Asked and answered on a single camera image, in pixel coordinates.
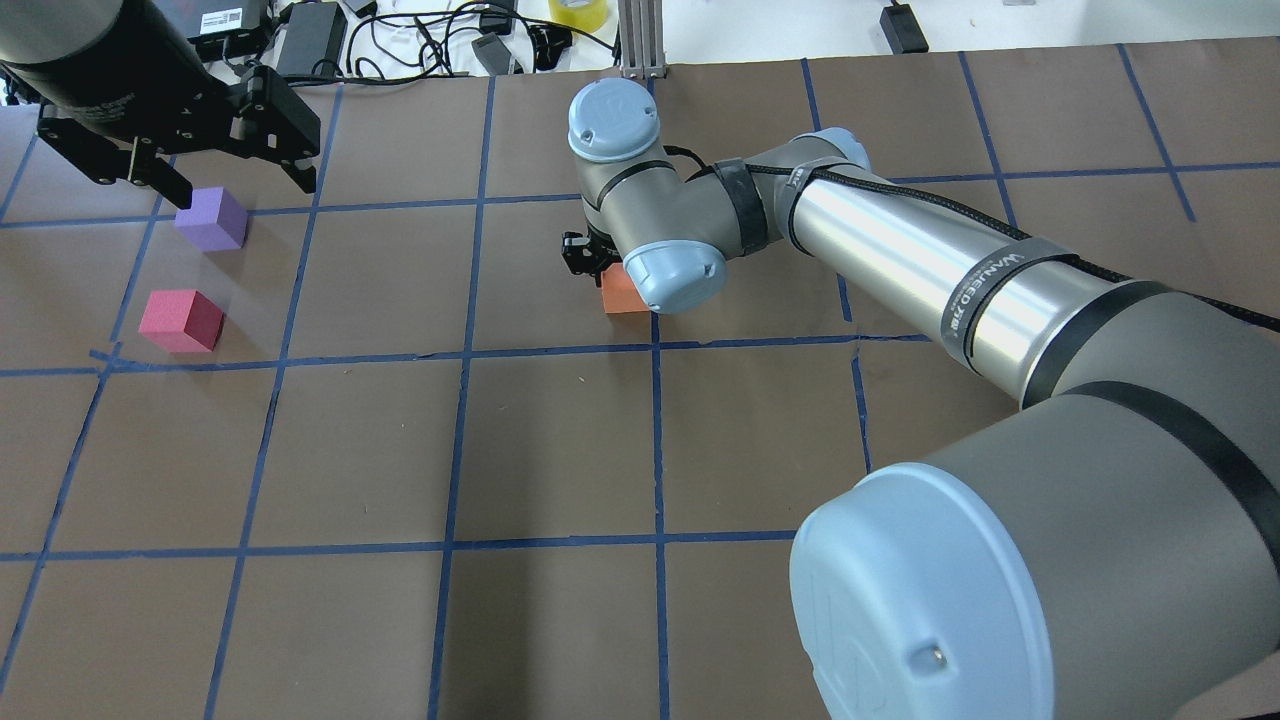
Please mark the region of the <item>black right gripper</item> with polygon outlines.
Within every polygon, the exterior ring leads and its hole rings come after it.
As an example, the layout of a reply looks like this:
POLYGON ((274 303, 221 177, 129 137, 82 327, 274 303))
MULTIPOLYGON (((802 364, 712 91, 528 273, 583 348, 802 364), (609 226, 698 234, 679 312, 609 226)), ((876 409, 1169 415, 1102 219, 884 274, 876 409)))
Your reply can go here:
POLYGON ((604 274, 622 263, 613 240, 594 225, 585 233, 566 231, 561 236, 559 256, 572 275, 603 281, 604 274))

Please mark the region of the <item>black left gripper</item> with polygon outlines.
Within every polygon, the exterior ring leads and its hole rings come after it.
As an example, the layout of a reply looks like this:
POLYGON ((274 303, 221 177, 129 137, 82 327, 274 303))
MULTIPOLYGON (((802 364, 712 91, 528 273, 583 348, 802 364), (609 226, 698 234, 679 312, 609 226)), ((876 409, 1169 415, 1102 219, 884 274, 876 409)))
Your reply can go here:
POLYGON ((151 188, 178 209, 193 186, 165 160, 216 150, 317 188, 321 122, 271 67, 210 74, 151 1, 5 1, 3 69, 38 97, 38 137, 97 184, 151 188))

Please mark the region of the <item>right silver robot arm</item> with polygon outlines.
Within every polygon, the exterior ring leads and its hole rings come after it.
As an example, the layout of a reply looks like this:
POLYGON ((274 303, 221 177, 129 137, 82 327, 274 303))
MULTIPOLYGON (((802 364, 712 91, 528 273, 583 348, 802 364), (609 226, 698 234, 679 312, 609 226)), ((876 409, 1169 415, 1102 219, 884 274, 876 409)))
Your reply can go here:
POLYGON ((881 468, 797 529, 790 594, 833 719, 1170 719, 1277 652, 1277 319, 1133 279, 876 176, 844 128, 689 179, 640 85, 575 95, 585 234, 685 313, 776 241, 1019 411, 881 468))

